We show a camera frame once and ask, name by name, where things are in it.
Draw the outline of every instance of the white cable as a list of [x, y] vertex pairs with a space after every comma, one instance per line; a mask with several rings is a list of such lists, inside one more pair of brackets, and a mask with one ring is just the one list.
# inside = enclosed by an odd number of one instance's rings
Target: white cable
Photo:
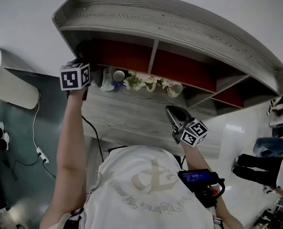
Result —
[[35, 123], [35, 120], [36, 120], [36, 115], [37, 115], [37, 113], [38, 113], [38, 111], [40, 109], [40, 100], [41, 100], [41, 93], [40, 93], [40, 97], [38, 99], [38, 109], [37, 109], [37, 111], [35, 113], [34, 120], [33, 120], [33, 126], [32, 126], [32, 129], [33, 129], [33, 143], [34, 143], [34, 146], [36, 147], [36, 149], [38, 149], [38, 147], [37, 147], [37, 145], [35, 143], [35, 139], [34, 139], [34, 123]]

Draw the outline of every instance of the black cable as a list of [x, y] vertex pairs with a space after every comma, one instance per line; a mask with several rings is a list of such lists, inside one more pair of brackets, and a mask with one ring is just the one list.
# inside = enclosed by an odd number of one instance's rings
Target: black cable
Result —
[[99, 136], [98, 136], [97, 130], [95, 129], [95, 127], [93, 126], [93, 124], [91, 124], [88, 120], [85, 119], [84, 116], [82, 116], [82, 119], [84, 119], [85, 122], [88, 123], [88, 124], [93, 128], [93, 130], [94, 130], [94, 132], [95, 132], [95, 135], [96, 135], [97, 141], [98, 141], [98, 145], [99, 145], [101, 160], [102, 160], [102, 163], [103, 163], [103, 162], [104, 162], [104, 159], [103, 159], [102, 149], [101, 149], [100, 140], [99, 140]]
[[39, 157], [39, 156], [40, 156], [40, 154], [37, 155], [36, 161], [35, 161], [34, 163], [31, 163], [31, 164], [25, 164], [25, 163], [23, 163], [23, 162], [21, 162], [21, 161], [15, 160], [15, 161], [14, 161], [14, 164], [13, 164], [13, 168], [10, 168], [10, 164], [9, 164], [8, 161], [2, 160], [2, 159], [0, 159], [0, 160], [2, 161], [2, 163], [3, 163], [7, 168], [9, 168], [9, 169], [11, 170], [13, 179], [14, 179], [15, 181], [17, 181], [17, 176], [16, 176], [16, 174], [15, 174], [15, 172], [14, 172], [16, 163], [19, 163], [19, 164], [21, 164], [21, 165], [23, 165], [23, 166], [26, 166], [26, 167], [28, 167], [28, 166], [33, 166], [33, 165], [35, 165], [35, 164], [38, 163], [38, 157]]
[[184, 169], [183, 169], [183, 165], [184, 165], [185, 159], [186, 159], [186, 155], [184, 156], [183, 161], [182, 161], [181, 164], [180, 164], [180, 168], [181, 168], [182, 170], [184, 170]]
[[44, 159], [44, 160], [42, 161], [42, 166], [45, 168], [46, 171], [49, 172], [49, 174], [50, 174], [51, 176], [53, 176], [54, 178], [56, 178], [55, 175], [52, 174], [52, 173], [46, 168], [46, 166], [45, 166], [45, 160], [46, 160], [46, 159]]

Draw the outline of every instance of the small screen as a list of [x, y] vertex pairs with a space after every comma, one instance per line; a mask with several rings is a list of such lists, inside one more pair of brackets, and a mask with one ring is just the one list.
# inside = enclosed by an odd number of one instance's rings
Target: small screen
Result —
[[208, 171], [195, 171], [191, 173], [184, 173], [183, 177], [186, 182], [196, 182], [212, 179], [212, 176]]

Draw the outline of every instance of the flower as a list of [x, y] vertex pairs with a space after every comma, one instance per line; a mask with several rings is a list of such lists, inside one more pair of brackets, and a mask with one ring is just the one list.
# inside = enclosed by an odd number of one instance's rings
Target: flower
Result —
[[161, 85], [162, 85], [162, 88], [164, 89], [165, 87], [172, 87], [176, 84], [176, 82], [174, 81], [170, 81], [170, 80], [167, 80], [167, 79], [162, 79], [161, 80]]
[[127, 77], [123, 81], [123, 84], [126, 86], [127, 89], [133, 88], [135, 91], [138, 91], [141, 87], [146, 85], [145, 82], [142, 82], [140, 79], [136, 78], [133, 75]]
[[128, 73], [131, 74], [132, 76], [135, 76], [136, 78], [138, 78], [142, 82], [149, 83], [149, 84], [157, 83], [157, 81], [159, 81], [161, 79], [161, 78], [156, 77], [156, 76], [138, 73], [138, 72], [134, 72], [134, 71], [128, 71]]

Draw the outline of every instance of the wall outlet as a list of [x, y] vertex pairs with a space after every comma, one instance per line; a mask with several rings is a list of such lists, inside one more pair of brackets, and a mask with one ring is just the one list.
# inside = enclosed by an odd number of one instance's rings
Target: wall outlet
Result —
[[39, 147], [36, 148], [36, 152], [37, 152], [38, 154], [39, 154], [39, 153], [41, 154], [40, 157], [42, 158], [42, 160], [46, 160], [46, 161], [45, 161], [46, 164], [49, 163], [48, 157], [42, 152], [42, 150], [41, 150]]

